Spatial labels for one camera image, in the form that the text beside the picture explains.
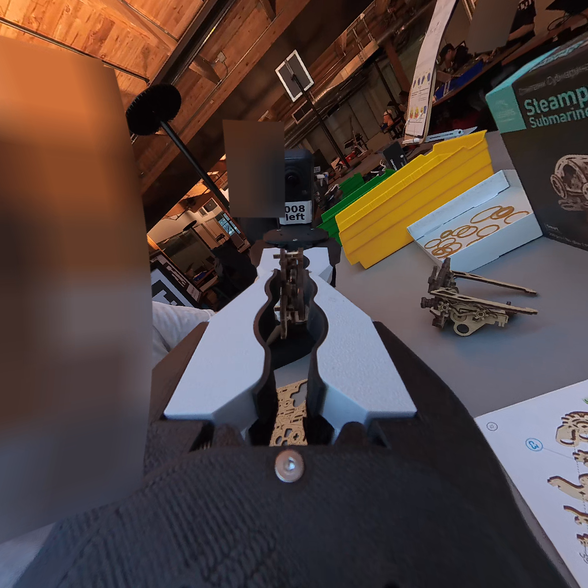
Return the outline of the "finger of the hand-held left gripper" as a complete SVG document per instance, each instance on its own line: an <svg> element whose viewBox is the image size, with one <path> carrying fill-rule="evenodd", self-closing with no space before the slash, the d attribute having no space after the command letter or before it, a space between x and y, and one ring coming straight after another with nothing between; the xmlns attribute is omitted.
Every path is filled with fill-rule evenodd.
<svg viewBox="0 0 588 588"><path fill-rule="evenodd" d="M261 260L257 267L258 277L270 277L274 270L281 268L281 250L280 249L263 249Z"/></svg>
<svg viewBox="0 0 588 588"><path fill-rule="evenodd" d="M307 285L310 279L320 277L331 285L334 267L329 259L328 248L310 248L303 251L302 284Z"/></svg>

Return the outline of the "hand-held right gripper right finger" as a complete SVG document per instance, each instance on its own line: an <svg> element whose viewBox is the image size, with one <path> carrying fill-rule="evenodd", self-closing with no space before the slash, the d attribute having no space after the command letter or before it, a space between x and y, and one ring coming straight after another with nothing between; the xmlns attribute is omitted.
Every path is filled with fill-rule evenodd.
<svg viewBox="0 0 588 588"><path fill-rule="evenodd" d="M305 437L327 445L347 423L405 419L417 409L371 318L314 273L305 277L312 338Z"/></svg>

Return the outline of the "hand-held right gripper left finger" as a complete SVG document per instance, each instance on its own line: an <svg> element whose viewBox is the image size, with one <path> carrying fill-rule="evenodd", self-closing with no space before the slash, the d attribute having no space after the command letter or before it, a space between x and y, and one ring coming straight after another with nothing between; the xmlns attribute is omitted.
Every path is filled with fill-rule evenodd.
<svg viewBox="0 0 588 588"><path fill-rule="evenodd" d="M229 424L269 445L277 393L269 345L279 337L279 271L265 273L213 316L164 410L169 420Z"/></svg>

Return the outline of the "wooden gear assembly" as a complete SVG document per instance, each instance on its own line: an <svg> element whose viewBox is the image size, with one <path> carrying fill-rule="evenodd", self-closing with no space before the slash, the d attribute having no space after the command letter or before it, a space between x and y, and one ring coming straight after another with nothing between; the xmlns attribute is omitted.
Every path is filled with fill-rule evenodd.
<svg viewBox="0 0 588 588"><path fill-rule="evenodd" d="M302 247L288 252L281 249L274 258L280 262L280 296L274 306L276 319L279 320L279 336L285 340L291 326L306 323L309 309L304 298L305 257Z"/></svg>

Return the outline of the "grey desk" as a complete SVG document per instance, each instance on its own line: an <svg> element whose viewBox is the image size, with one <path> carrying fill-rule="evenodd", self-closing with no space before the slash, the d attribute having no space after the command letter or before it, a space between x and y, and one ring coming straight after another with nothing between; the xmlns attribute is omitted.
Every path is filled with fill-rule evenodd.
<svg viewBox="0 0 588 588"><path fill-rule="evenodd" d="M420 308L433 262L411 243L371 268L336 265L336 289L375 322L423 416L376 427L394 452L427 465L483 515L540 587L578 587L504 474L473 418L587 378L587 251L541 237L480 268L538 291L536 316L469 337L432 327Z"/></svg>

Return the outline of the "green plastic bin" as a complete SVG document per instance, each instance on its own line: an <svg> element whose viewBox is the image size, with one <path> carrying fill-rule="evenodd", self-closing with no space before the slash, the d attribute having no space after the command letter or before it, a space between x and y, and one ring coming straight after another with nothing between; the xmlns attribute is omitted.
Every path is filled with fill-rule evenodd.
<svg viewBox="0 0 588 588"><path fill-rule="evenodd" d="M357 187L356 190L349 193L349 195L345 196L339 203L335 204L333 207L331 207L331 209L327 210L322 215L322 223L319 225L319 228L327 231L329 237L335 239L336 242L341 246L342 244L339 236L339 227L336 222L336 215L341 213L342 210L348 208L352 203L356 202L359 198L367 194L379 184L386 181L395 173L396 171L393 169L386 169L386 171L384 171L384 173L381 175L378 175L377 177Z"/></svg>

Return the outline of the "person's white shirt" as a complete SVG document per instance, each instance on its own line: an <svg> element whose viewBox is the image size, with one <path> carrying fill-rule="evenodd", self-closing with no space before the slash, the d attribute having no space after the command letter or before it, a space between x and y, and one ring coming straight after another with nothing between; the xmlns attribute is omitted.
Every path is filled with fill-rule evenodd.
<svg viewBox="0 0 588 588"><path fill-rule="evenodd" d="M152 363L154 368L172 349L215 312L152 302Z"/></svg>

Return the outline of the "wooden puzzle sheet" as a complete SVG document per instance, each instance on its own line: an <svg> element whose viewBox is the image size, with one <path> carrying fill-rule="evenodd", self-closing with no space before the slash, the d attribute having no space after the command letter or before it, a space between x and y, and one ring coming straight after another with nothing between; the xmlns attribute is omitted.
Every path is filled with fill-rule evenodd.
<svg viewBox="0 0 588 588"><path fill-rule="evenodd" d="M304 429L307 380L278 388L278 409L270 446L307 445Z"/></svg>

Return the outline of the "yellow plastic bin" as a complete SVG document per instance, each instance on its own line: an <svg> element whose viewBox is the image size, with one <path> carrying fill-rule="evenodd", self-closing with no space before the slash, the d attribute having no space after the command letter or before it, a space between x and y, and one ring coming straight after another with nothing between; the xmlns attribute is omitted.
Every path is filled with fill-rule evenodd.
<svg viewBox="0 0 588 588"><path fill-rule="evenodd" d="M336 215L347 260L370 268L413 240L410 225L492 174L485 130L436 143Z"/></svg>

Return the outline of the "black and white marker board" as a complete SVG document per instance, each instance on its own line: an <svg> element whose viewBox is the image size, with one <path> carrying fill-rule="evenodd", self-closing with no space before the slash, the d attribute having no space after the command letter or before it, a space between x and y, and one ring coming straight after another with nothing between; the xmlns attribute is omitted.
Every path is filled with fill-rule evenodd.
<svg viewBox="0 0 588 588"><path fill-rule="evenodd" d="M166 305L201 308L201 291L165 255L149 260L152 300Z"/></svg>

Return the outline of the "small black box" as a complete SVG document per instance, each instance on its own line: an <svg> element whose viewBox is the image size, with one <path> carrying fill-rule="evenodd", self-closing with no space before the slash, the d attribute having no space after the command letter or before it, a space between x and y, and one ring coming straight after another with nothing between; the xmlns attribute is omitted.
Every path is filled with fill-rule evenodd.
<svg viewBox="0 0 588 588"><path fill-rule="evenodd" d="M399 141L395 141L386 146L382 153L387 167L394 171L399 171L408 164L406 152Z"/></svg>

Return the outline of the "white framed panel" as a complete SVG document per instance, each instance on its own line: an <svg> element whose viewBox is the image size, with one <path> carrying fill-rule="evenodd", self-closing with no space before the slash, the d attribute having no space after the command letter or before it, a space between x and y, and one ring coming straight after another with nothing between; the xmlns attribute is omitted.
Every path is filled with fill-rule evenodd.
<svg viewBox="0 0 588 588"><path fill-rule="evenodd" d="M292 51L279 64L275 69L275 73L292 102L296 102L305 91L314 85L314 80L297 50Z"/></svg>

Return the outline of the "wooden mechanism model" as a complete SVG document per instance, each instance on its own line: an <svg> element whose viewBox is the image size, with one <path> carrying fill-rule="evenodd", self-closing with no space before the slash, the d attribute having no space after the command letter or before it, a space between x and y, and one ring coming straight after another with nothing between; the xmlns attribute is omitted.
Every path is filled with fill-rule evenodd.
<svg viewBox="0 0 588 588"><path fill-rule="evenodd" d="M499 303L462 295L456 284L457 278L516 290L528 295L537 295L537 291L523 286L452 270L450 258L446 258L441 267L433 268L428 279L430 297L423 297L420 303L421 308L428 308L433 315L434 327L443 329L446 322L450 320L453 322L453 330L456 334L469 336L485 325L504 327L516 314L536 315L538 313L537 310L529 307L513 306L511 302Z"/></svg>

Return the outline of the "pile of tan rubber bands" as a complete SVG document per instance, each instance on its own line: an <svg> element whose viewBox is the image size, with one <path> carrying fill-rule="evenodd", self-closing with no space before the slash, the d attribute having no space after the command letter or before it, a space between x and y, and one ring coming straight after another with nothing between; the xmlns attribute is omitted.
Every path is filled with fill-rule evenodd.
<svg viewBox="0 0 588 588"><path fill-rule="evenodd" d="M423 247L432 256L443 260L530 214L528 210L515 210L513 206L492 206L476 213L468 224L441 232Z"/></svg>

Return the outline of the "white cardboard tray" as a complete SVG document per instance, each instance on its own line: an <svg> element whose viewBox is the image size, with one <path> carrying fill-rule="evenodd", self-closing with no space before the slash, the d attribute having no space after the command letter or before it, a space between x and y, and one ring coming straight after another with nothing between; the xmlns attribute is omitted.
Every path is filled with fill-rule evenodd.
<svg viewBox="0 0 588 588"><path fill-rule="evenodd" d="M452 269L473 271L541 236L540 226L514 169L499 171L478 183L410 225L408 232L424 253L441 265L445 259L432 256L423 245L447 229L468 224L476 213L492 206L513 206L515 210L528 210L531 214L447 257Z"/></svg>

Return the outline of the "black floor lamp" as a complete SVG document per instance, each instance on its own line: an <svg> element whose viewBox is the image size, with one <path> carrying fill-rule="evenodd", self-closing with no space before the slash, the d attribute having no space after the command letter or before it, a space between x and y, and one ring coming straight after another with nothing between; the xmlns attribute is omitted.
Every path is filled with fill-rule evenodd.
<svg viewBox="0 0 588 588"><path fill-rule="evenodd" d="M195 169L205 186L218 198L220 205L225 210L229 210L229 201L171 127L171 121L178 114L181 104L181 94L172 84L148 86L126 110L129 132L132 135L150 136L156 134L158 130L163 130Z"/></svg>

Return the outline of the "paper sign on stand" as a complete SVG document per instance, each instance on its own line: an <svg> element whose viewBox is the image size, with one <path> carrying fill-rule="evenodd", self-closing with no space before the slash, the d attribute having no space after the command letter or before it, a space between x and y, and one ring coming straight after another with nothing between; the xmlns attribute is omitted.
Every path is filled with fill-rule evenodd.
<svg viewBox="0 0 588 588"><path fill-rule="evenodd" d="M436 84L436 60L456 1L437 1L416 62L410 88L403 145L423 143L430 123Z"/></svg>

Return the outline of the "open instruction booklet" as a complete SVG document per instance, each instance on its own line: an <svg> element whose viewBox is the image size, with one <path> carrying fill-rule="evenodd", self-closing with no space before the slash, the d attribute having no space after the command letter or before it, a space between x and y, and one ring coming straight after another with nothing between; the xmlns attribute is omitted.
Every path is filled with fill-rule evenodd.
<svg viewBox="0 0 588 588"><path fill-rule="evenodd" d="M476 417L580 587L587 587L587 381Z"/></svg>

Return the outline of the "dark model kit box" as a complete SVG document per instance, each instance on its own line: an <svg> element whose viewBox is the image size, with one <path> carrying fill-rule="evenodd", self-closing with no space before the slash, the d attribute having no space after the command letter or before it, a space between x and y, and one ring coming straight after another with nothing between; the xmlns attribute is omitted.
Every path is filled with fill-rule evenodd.
<svg viewBox="0 0 588 588"><path fill-rule="evenodd" d="M545 237L587 250L587 34L486 95Z"/></svg>

